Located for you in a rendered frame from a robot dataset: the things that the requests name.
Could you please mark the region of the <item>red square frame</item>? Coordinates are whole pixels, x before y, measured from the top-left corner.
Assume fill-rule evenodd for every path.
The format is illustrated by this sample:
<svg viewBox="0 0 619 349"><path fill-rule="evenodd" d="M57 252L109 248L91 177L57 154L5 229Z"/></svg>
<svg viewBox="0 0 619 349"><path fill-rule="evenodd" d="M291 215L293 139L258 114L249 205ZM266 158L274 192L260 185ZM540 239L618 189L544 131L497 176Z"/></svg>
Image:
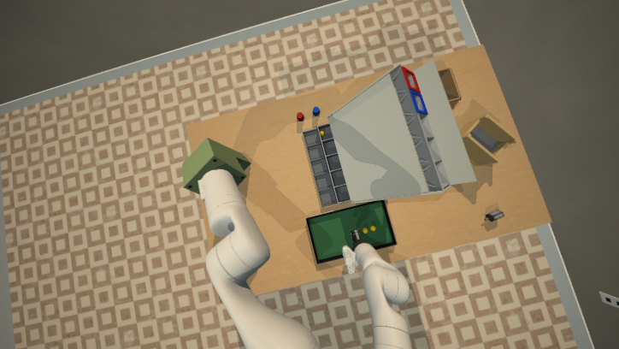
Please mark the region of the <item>red square frame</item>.
<svg viewBox="0 0 619 349"><path fill-rule="evenodd" d="M407 85L408 85L409 89L411 89L411 90L413 90L413 91L415 91L415 92L421 93L421 91L420 91L420 89L419 89L419 86L418 86L418 84L417 84L417 81L416 81L415 74L414 74L413 72L409 71L409 70L408 70L407 68L405 68L405 67L401 67L401 68L402 68L402 70L403 70L403 73L404 73L404 78L406 79L406 82L407 82ZM415 82L415 84L416 84L416 89L415 89L414 87L410 86L410 82L409 82L409 79L408 79L408 76L407 76L406 72L407 72L408 74L411 74L411 75L412 75L413 80L414 80L414 82Z"/></svg>

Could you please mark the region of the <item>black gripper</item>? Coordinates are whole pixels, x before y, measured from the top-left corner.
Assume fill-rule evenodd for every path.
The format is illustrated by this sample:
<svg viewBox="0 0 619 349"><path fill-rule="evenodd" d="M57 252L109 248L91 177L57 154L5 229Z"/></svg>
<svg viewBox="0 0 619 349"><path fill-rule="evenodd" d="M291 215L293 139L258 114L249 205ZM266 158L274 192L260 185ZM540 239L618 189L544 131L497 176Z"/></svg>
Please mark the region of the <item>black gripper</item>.
<svg viewBox="0 0 619 349"><path fill-rule="evenodd" d="M352 241L353 241L353 247L352 250L355 251L356 247L362 243L367 243L369 244L366 240L362 240L361 236L358 236L359 234L359 229L358 230L353 230L351 231L351 237L352 237Z"/></svg>

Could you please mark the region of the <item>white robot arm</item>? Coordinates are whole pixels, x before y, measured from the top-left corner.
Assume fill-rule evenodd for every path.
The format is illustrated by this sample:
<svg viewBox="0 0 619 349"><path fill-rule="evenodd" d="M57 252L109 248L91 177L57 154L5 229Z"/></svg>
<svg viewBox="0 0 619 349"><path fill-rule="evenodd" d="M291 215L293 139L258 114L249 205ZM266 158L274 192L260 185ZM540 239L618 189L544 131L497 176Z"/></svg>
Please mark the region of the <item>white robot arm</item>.
<svg viewBox="0 0 619 349"><path fill-rule="evenodd" d="M208 252L206 269L245 348L321 349L308 328L268 308L249 288L246 280L269 260L270 250L232 174L212 169L198 185L209 228L214 235L224 237ZM370 244L362 243L355 251L345 245L342 252L350 275L357 265L363 271L373 349L412 349L408 323L387 303L403 305L409 300L410 286L404 275Z"/></svg>

